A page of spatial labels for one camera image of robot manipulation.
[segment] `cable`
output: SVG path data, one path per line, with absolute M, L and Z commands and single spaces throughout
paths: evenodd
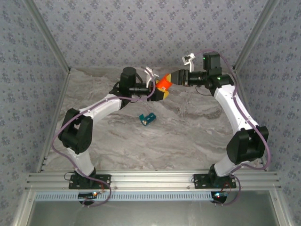
M 241 110 L 241 108 L 239 107 L 238 105 L 238 102 L 236 100 L 236 94 L 237 94 L 237 90 L 238 90 L 238 87 L 239 87 L 239 84 L 238 84 L 238 80 L 237 80 L 237 77 L 235 75 L 235 73 L 233 72 L 232 68 L 230 67 L 230 64 L 228 63 L 227 59 L 221 54 L 219 53 L 218 51 L 214 50 L 214 49 L 204 49 L 204 50 L 201 50 L 199 52 L 197 52 L 195 54 L 198 55 L 198 54 L 201 54 L 201 53 L 204 53 L 204 52 L 217 52 L 221 58 L 223 59 L 223 61 L 225 62 L 227 68 L 229 69 L 233 79 L 234 79 L 234 82 L 235 82 L 235 88 L 234 88 L 234 91 L 233 91 L 233 101 L 234 101 L 234 104 L 236 106 L 236 108 L 238 109 L 239 113 L 243 116 L 243 118 L 245 119 L 245 121 L 254 129 L 254 131 L 258 134 L 258 136 L 260 137 L 260 139 L 262 140 L 266 150 L 267 150 L 267 154 L 268 154 L 268 159 L 267 159 L 267 162 L 265 163 L 265 165 L 263 167 L 260 167 L 260 168 L 257 168 L 257 167 L 254 167 L 254 166 L 250 166 L 249 164 L 246 164 L 246 163 L 242 163 L 241 166 L 247 166 L 253 170 L 265 170 L 267 167 L 269 167 L 270 163 L 271 163 L 271 153 L 270 153 L 270 150 L 269 150 L 269 146 L 268 146 L 268 143 L 267 141 L 264 139 L 263 135 L 261 134 L 261 132 L 256 128 L 256 126 L 254 126 L 248 119 L 248 117 L 245 115 L 245 113 Z M 237 166 L 233 171 L 235 172 L 236 170 L 240 169 L 241 166 Z
M 197 92 L 198 94 L 202 95 L 202 96 L 210 96 L 210 95 L 207 95 L 207 94 L 202 94 L 202 93 L 200 93 L 200 92 L 197 90 L 197 86 L 196 86 L 196 92 Z
M 230 183 L 229 183 L 228 181 L 226 181 L 226 182 L 223 184 L 220 193 L 223 192 L 223 190 L 225 189 L 225 185 L 226 185 L 226 184 L 229 185 L 230 191 L 228 192 L 228 194 L 230 194 L 230 192 L 231 192 L 231 190 L 232 190 L 232 187 L 231 187 L 231 185 L 230 185 Z
M 136 78 L 140 81 L 140 83 L 143 83 L 142 78 L 140 77 L 140 75 L 138 73 L 135 74 Z
M 232 201 L 230 201 L 228 203 L 221 203 L 221 202 L 219 202 L 217 200 L 214 200 L 215 204 L 218 204 L 218 205 L 221 205 L 221 206 L 229 206 L 229 205 L 235 203 L 238 200 L 238 198 L 240 197 L 240 192 L 241 192 L 240 180 L 235 175 L 230 175 L 230 177 L 231 178 L 235 178 L 237 180 L 237 182 L 238 182 L 238 193 L 237 193 L 237 195 L 235 196 L 235 198 Z
M 139 99 L 141 99 L 141 96 L 139 96 Z M 130 101 L 130 103 L 136 103 L 138 100 L 136 100 L 136 101 Z
M 75 170 L 76 170 L 81 176 L 83 176 L 83 177 L 85 177 L 85 178 L 88 178 L 88 179 L 90 179 L 90 180 L 96 181 L 96 182 L 98 182 L 98 183 L 103 183 L 103 184 L 105 184 L 105 185 L 109 188 L 110 193 L 109 193 L 109 195 L 108 195 L 108 197 L 107 197 L 106 200 L 104 200 L 103 202 L 100 202 L 100 203 L 98 203 L 98 204 L 88 206 L 88 207 L 97 207 L 97 206 L 100 206 L 100 205 L 103 205 L 103 204 L 107 203 L 107 202 L 109 201 L 110 197 L 111 197 L 111 194 L 112 194 L 112 189 L 111 189 L 110 185 L 109 185 L 108 183 L 106 183 L 105 181 L 102 181 L 102 180 L 99 180 L 99 179 L 96 179 L 96 178 L 92 178 L 92 177 L 89 177 L 89 176 L 85 175 L 85 174 L 78 168 L 78 166 L 76 165 L 76 163 L 75 163 L 68 155 L 66 155 L 66 154 L 64 154 L 64 153 L 62 153 L 62 152 L 60 152 L 60 151 L 58 151 L 58 150 L 54 147 L 54 141 L 55 141 L 55 139 L 58 137 L 58 135 L 59 135 L 59 134 L 60 134 L 60 133 L 61 133 L 61 132 L 62 132 L 62 131 L 63 131 L 63 130 L 71 123 L 71 122 L 73 122 L 74 120 L 76 120 L 76 119 L 77 119 L 78 117 L 80 117 L 81 115 L 87 113 L 88 111 L 91 111 L 91 110 L 97 108 L 98 106 L 102 105 L 103 103 L 105 103 L 105 102 L 107 102 L 107 101 L 109 101 L 109 100 L 114 100 L 114 99 L 124 99 L 124 100 L 134 100 L 134 101 L 137 100 L 137 101 L 142 101 L 142 100 L 147 100 L 148 98 L 150 98 L 150 97 L 154 94 L 154 92 L 155 92 L 155 90 L 156 90 L 156 81 L 155 81 L 154 77 L 152 76 L 151 72 L 150 72 L 147 68 L 146 68 L 146 70 L 149 72 L 150 77 L 151 77 L 152 82 L 153 82 L 153 89 L 152 89 L 151 93 L 150 93 L 148 96 L 142 97 L 142 98 L 130 98 L 130 97 L 110 97 L 110 98 L 107 98 L 107 99 L 105 99 L 105 100 L 103 100 L 103 101 L 101 101 L 101 102 L 99 102 L 99 103 L 97 103 L 97 104 L 91 106 L 89 109 L 86 109 L 86 110 L 80 112 L 79 114 L 75 115 L 73 118 L 71 118 L 69 121 L 67 121 L 67 122 L 66 122 L 66 123 L 58 130 L 58 132 L 54 134 L 54 136 L 53 136 L 53 138 L 52 138 L 52 141 L 51 141 L 51 148 L 52 148 L 56 153 L 58 153 L 58 154 L 60 154 L 61 156 L 65 157 L 66 159 L 68 159 L 68 160 L 71 162 L 71 164 L 74 166 Z
M 68 179 L 66 179 L 66 174 L 67 174 L 67 173 L 74 173 L 74 172 L 73 172 L 73 171 L 66 172 L 66 173 L 64 174 L 64 179 L 65 179 L 65 180 L 68 180 Z
M 103 183 L 100 183 L 101 187 L 102 187 L 102 192 L 104 192 L 104 186 Z

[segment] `black mounting base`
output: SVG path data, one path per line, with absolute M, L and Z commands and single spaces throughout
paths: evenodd
M 107 184 L 111 184 L 111 175 L 109 174 L 95 174 L 90 175 L 90 177 L 102 180 L 106 182 Z M 104 189 L 109 189 L 107 185 L 103 184 Z M 77 172 L 73 174 L 70 177 L 69 181 L 69 189 L 93 189 L 93 190 L 99 190 L 102 189 L 102 185 L 98 183 L 97 181 L 89 180 L 87 178 L 82 177 Z
M 194 174 L 193 182 L 195 189 L 208 189 L 208 188 L 236 188 L 235 180 L 230 178 L 229 176 L 222 177 L 222 183 L 213 185 L 208 174 Z

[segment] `small blue block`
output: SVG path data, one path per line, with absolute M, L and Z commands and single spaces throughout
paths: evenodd
M 143 126 L 147 126 L 150 124 L 152 121 L 156 119 L 156 115 L 154 113 L 150 113 L 148 116 L 144 116 L 143 114 L 139 116 L 139 119 L 142 123 Z

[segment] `aluminum frame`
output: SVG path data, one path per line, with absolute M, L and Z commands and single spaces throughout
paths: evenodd
M 234 68 L 237 72 L 240 71 L 245 61 L 249 57 L 252 48 L 256 44 L 261 32 L 265 28 L 279 2 L 280 0 L 268 0 L 266 2 L 234 64 Z
M 27 225 L 38 192 L 66 192 L 74 193 L 79 190 L 69 190 L 69 182 L 63 176 L 67 171 L 48 171 L 31 173 L 25 185 L 19 208 L 14 220 L 14 226 Z M 98 171 L 111 174 L 112 191 L 117 192 L 197 192 L 191 181 L 196 173 L 207 173 L 207 170 L 159 170 L 159 171 Z M 281 226 L 292 226 L 292 219 L 284 200 L 281 186 L 276 172 L 255 171 L 241 169 L 236 172 L 242 191 L 269 191 L 273 200 L 276 216 Z M 202 191 L 219 191 L 219 189 L 202 189 Z
M 40 156 L 39 163 L 38 163 L 38 166 L 37 166 L 37 169 L 36 169 L 37 172 L 42 171 L 44 160 L 47 159 L 47 156 L 48 156 L 48 153 L 49 153 L 49 150 L 50 150 L 52 137 L 55 133 L 55 129 L 56 129 L 57 121 L 58 121 L 58 116 L 60 115 L 60 111 L 61 111 L 63 101 L 64 101 L 64 98 L 65 98 L 65 94 L 66 94 L 66 91 L 67 91 L 67 88 L 68 88 L 69 80 L 70 80 L 70 72 L 67 72 L 66 78 L 65 78 L 64 83 L 63 83 L 63 87 L 61 89 L 59 99 L 56 103 L 56 108 L 55 108 L 55 112 L 54 112 L 54 115 L 53 115 L 53 118 L 52 118 L 52 121 L 51 121 L 51 124 L 50 124 L 49 132 L 47 134 L 43 149 L 41 150 L 41 156 Z
M 29 13 L 31 14 L 34 22 L 36 23 L 39 30 L 41 31 L 45 41 L 47 42 L 48 46 L 51 49 L 51 51 L 55 55 L 58 63 L 66 72 L 68 72 L 69 66 L 68 66 L 59 46 L 57 45 L 52 33 L 50 32 L 49 28 L 47 27 L 47 25 L 43 19 L 43 16 L 39 12 L 38 7 L 36 6 L 36 4 L 34 3 L 33 0 L 24 0 L 23 2 L 25 4 L 25 6 L 27 7 Z

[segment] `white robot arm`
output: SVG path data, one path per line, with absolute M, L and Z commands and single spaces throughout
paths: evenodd
M 192 64 L 192 58 L 184 59 Z M 156 85 L 154 94 L 150 97 L 150 101 L 163 100 L 168 96 L 168 88 L 172 84 L 185 86 L 205 86 L 210 90 L 212 96 L 220 103 L 224 109 L 233 129 L 233 138 L 227 145 L 227 154 L 218 163 L 213 164 L 209 170 L 210 183 L 214 187 L 221 187 L 226 177 L 240 164 L 261 158 L 264 154 L 265 146 L 258 134 L 246 122 L 244 117 L 238 111 L 233 100 L 233 92 L 235 89 L 232 78 L 227 74 L 222 74 L 220 66 L 220 55 L 216 52 L 204 54 L 204 72 L 194 72 L 190 70 L 178 70 L 166 75 Z M 110 97 L 123 96 L 131 97 L 132 95 L 142 96 L 149 95 L 153 87 L 146 83 L 136 83 L 136 70 L 132 67 L 124 68 L 120 82 L 116 83 L 113 90 L 103 99 Z M 239 96 L 235 96 L 243 114 L 263 135 L 265 140 L 268 139 L 269 132 L 266 127 L 260 127 L 256 121 L 250 116 Z M 88 110 L 97 103 L 80 109 L 70 109 L 64 119 L 63 125 L 72 117 L 88 110 L 85 114 L 70 123 L 59 135 L 59 139 L 63 145 L 68 148 L 68 152 L 73 161 L 85 175 L 95 174 L 95 168 L 90 160 L 88 147 L 92 141 L 93 124 L 100 121 L 112 112 L 118 111 L 128 104 L 128 100 L 114 99 L 108 100 L 104 104 L 99 105 L 93 110 Z

